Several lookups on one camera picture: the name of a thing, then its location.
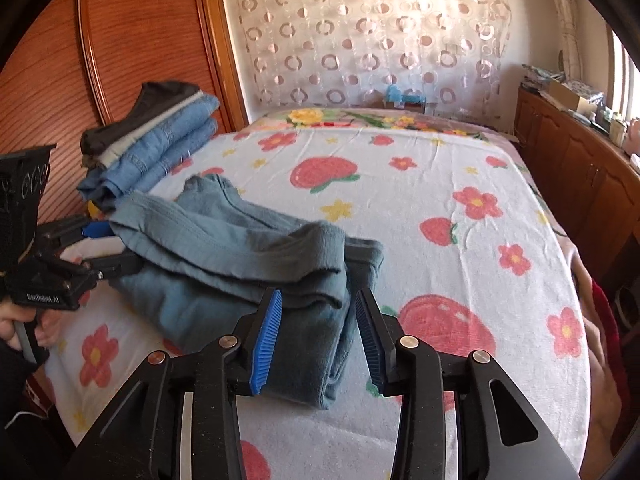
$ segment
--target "black folded garment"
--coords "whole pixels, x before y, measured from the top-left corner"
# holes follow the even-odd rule
[[[199,91],[198,85],[181,81],[142,83],[140,95],[127,116],[116,123],[85,131],[80,140],[80,150],[84,155],[100,155],[116,140]]]

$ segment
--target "silver bolt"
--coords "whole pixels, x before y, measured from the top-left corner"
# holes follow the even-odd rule
[[[472,357],[476,363],[480,363],[482,365],[487,364],[491,360],[491,356],[484,350],[476,350]]]
[[[166,354],[164,352],[162,352],[161,350],[156,350],[155,352],[151,352],[151,354],[146,356],[146,360],[151,365],[159,365],[161,362],[164,361],[165,357],[166,357]]]
[[[223,335],[218,340],[218,344],[222,346],[222,348],[233,348],[238,344],[238,338],[234,335]]]
[[[418,346],[418,338],[412,335],[403,335],[400,338],[400,344],[405,348],[416,348]]]

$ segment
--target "cardboard box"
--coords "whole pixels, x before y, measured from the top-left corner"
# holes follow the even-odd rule
[[[549,83],[548,93],[551,97],[560,101],[563,106],[569,108],[569,110],[574,110],[587,118],[592,112],[598,109],[597,105],[591,104],[587,99],[580,97],[577,93],[560,84],[558,81],[552,80],[551,83]]]

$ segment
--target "patterned curtain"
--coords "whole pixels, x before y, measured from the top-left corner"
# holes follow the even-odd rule
[[[562,63],[568,79],[582,78],[582,60],[576,37],[577,8],[575,0],[554,0],[560,23]]]
[[[436,114],[495,117],[507,0],[227,0],[248,105],[353,106],[390,84]]]

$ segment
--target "bed sheet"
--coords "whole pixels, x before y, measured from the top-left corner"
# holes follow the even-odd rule
[[[345,124],[343,115],[329,121],[314,110],[294,113],[303,122],[276,125],[278,119],[267,118],[213,138],[152,193],[172,199],[189,176],[219,173],[245,200],[380,240],[385,261],[375,296],[381,309],[438,350],[466,355],[485,348],[494,354],[579,467],[590,371],[580,305],[554,235],[559,227],[550,224],[526,169],[496,145],[506,142],[513,151],[497,134],[468,125],[449,129],[459,123],[435,128],[433,121],[411,131],[406,128],[416,125],[415,118],[391,116],[376,126],[358,117],[352,118],[363,123]],[[66,257],[118,247],[112,238],[86,240]],[[108,284],[84,303],[46,365],[58,411],[76,443],[149,352],[179,354]],[[455,415],[449,397],[446,407],[452,479]],[[330,410],[268,397],[238,399],[248,479],[385,480],[399,409],[397,399],[383,399],[372,387],[356,335]]]

